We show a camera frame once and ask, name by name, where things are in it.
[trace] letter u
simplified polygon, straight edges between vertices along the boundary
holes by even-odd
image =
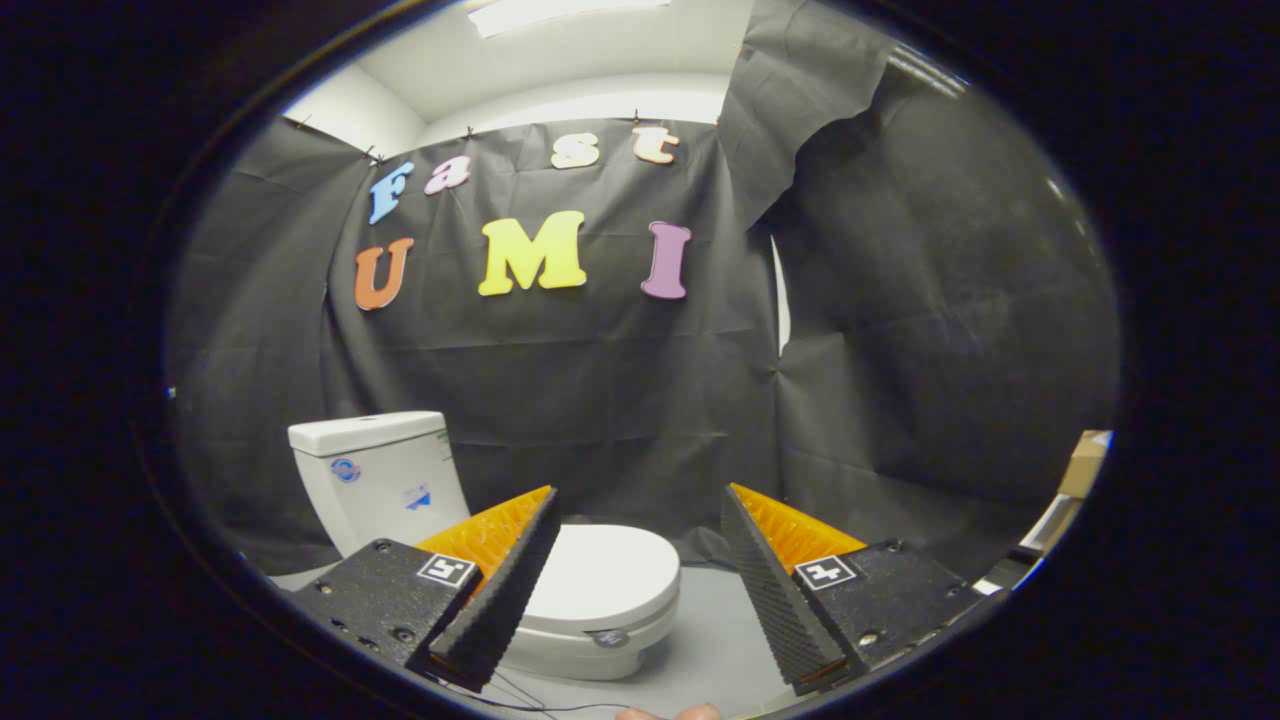
[[[412,237],[397,240],[387,247],[392,254],[392,272],[387,275],[387,284],[381,290],[374,288],[374,272],[378,270],[378,259],[381,258],[383,249],[370,247],[356,255],[356,305],[361,310],[378,310],[396,300],[404,279],[404,258],[410,247],[413,247]]]

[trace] foam letter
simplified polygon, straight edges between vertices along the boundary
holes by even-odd
[[[381,220],[387,213],[396,209],[399,200],[396,196],[404,192],[404,176],[413,172],[413,163],[404,163],[385,178],[374,183],[369,193],[374,196],[374,214],[369,217],[369,224]]]
[[[471,158],[458,155],[449,158],[431,170],[431,179],[426,181],[426,193],[435,195],[445,187],[457,187],[471,177]]]
[[[671,152],[663,152],[663,143],[680,145],[680,138],[667,135],[667,128],[635,128],[631,131],[640,137],[636,138],[636,158],[666,165],[676,159]]]
[[[685,243],[694,233],[671,223],[649,223],[649,232],[653,233],[653,266],[640,290],[653,297],[680,300],[685,296],[685,286],[680,284],[680,264],[685,259]]]
[[[413,238],[404,237],[390,243],[387,250],[392,254],[392,272],[387,275],[387,284],[383,290],[374,290],[374,272],[378,269],[378,259],[383,255],[381,247],[370,247],[356,255],[356,305],[361,310],[378,310],[387,307],[399,295],[401,281],[404,279],[404,256],[408,249],[413,247]]]
[[[589,132],[561,136],[552,146],[552,150],[556,151],[552,155],[552,165],[563,170],[564,168],[582,168],[595,163],[600,159],[600,150],[595,147],[596,142],[599,138]]]
[[[516,275],[520,287],[529,290],[543,260],[547,266],[538,284],[553,288],[585,283],[586,273],[577,265],[577,227],[582,220],[584,215],[577,210],[552,213],[532,241],[520,227],[520,220],[513,218],[485,224],[480,232],[489,238],[489,265],[480,283],[480,295],[511,292],[507,265],[511,265],[511,274]]]

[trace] gray floor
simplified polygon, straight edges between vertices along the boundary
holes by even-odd
[[[287,589],[305,585],[325,569],[274,578]],[[571,707],[616,702],[659,717],[709,702],[721,715],[750,717],[795,702],[769,655],[764,633],[737,574],[713,568],[682,568],[676,625],[650,648],[640,671],[622,680],[545,678],[498,667],[480,697],[508,705]],[[485,707],[504,717],[612,720],[617,707],[531,714]]]

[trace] black fabric backdrop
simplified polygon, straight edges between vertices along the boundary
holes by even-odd
[[[179,282],[173,384],[193,480],[255,564],[287,573],[337,560],[297,477],[289,424],[416,409],[444,413],[472,509],[552,483],[580,521],[649,528],[686,560],[726,557],[713,489],[780,489],[772,250],[732,229],[714,126],[662,124],[680,137],[669,165],[634,154],[631,120],[575,120],[449,141],[378,168],[347,154],[301,199],[276,190],[287,179],[275,174],[229,179]],[[261,159],[293,152],[298,132],[280,122],[242,165],[300,170]],[[550,165],[552,143],[571,132],[599,137],[594,165]],[[431,168],[463,154],[470,179],[424,195]],[[398,206],[370,225],[370,186],[404,160],[415,170]],[[480,228],[516,218],[532,237],[559,210],[586,217],[586,284],[481,296]],[[692,232],[684,300],[640,290],[654,220]],[[401,237],[415,245],[399,295],[358,309],[356,255]],[[388,268],[384,256],[378,287]],[[211,299],[210,283],[229,296]],[[193,307],[225,313],[201,320]]]
[[[264,571],[335,561],[285,428],[431,409],[474,510],[552,483],[573,520],[727,564],[716,498],[732,480],[979,577],[1052,497],[1079,432],[1110,427],[1114,299],[1027,136],[888,64],[892,47],[820,4],[758,3],[719,127],[641,123],[681,138],[672,165],[634,155],[631,120],[486,132],[376,168],[269,128],[177,277],[169,372],[196,491]],[[596,164],[550,167],[571,132],[599,137]],[[425,196],[463,154],[471,178]],[[404,160],[399,205],[370,227],[370,186]],[[559,210],[586,217],[586,284],[480,296],[481,225],[517,218],[532,237]],[[640,291],[654,220],[692,231],[685,300]],[[360,310],[356,254],[401,237],[398,297]]]

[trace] ceiling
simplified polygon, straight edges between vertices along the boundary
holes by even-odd
[[[507,94],[600,76],[714,73],[737,59],[753,0],[584,13],[488,40],[463,0],[367,53],[358,65],[431,123]]]

